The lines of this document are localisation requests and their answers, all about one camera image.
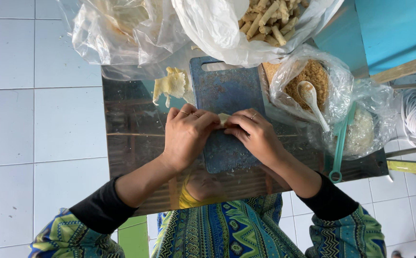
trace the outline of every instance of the plastic bag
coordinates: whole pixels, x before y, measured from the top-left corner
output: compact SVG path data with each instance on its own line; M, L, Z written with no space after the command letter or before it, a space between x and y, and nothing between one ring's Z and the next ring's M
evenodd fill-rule
M326 101L321 111L323 117L328 124L343 120L350 107L353 75L340 59L308 44L302 44L281 60L281 65L270 84L270 102L301 120L318 123L313 112L304 110L284 91L285 86L302 72L309 59L320 62L328 74Z
M356 110L353 124L347 128L343 148L343 159L354 160L369 155L389 142L396 128L397 110L394 108L395 91L388 85L379 85L372 79L356 79L353 85L353 99ZM317 146L323 135L323 145L332 155L335 153L336 137L333 132L337 125L331 126L331 132L321 133L317 127L308 128L309 141Z
M282 47L248 42L238 20L249 0L171 0L184 31L208 55L231 65L254 67L290 53L316 35L336 13L343 0L312 0L300 17L296 32Z
M157 63L189 41L170 0L57 0L74 49L89 63Z

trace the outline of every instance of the spoon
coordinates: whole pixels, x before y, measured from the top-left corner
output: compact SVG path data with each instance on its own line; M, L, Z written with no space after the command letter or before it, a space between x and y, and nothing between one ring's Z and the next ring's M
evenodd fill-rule
M313 114L316 115L316 118L320 122L320 125L323 127L323 130L325 132L329 132L329 126L327 125L326 120L324 120L323 115L318 108L316 102L316 90L315 87L313 87L313 84L308 81L301 81L297 85L297 92L299 93L299 96L302 98L302 100L312 109Z

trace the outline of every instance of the cutting board handle hole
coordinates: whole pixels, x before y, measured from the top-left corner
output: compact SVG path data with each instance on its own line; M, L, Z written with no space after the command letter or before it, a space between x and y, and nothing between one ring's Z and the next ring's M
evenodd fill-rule
M204 70L205 72L231 70L231 69L238 69L238 68L243 68L243 66L229 65L229 64L226 64L225 62L205 63L202 65L202 70Z

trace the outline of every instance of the white tile floor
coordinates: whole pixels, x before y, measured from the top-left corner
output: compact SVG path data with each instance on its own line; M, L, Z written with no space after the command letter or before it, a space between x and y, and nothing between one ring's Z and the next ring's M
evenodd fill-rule
M58 208L108 180L100 68L72 49L59 17L55 0L0 0L0 257L26 257ZM402 83L411 82L416 75ZM396 141L387 151L404 148ZM383 225L388 252L412 257L416 176L392 177L393 183L374 178L338 186ZM294 193L284 193L283 203L280 226L304 251L312 213ZM155 215L148 216L148 231L152 249Z

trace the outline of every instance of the blue cutting board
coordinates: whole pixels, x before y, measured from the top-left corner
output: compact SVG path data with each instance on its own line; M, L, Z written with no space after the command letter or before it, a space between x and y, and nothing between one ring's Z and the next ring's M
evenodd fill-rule
M254 108L265 117L257 67L205 72L205 63L220 62L211 56L195 57L189 66L197 109L215 114L233 114ZM260 165L260 162L235 136L216 130L209 136L203 150L209 173Z

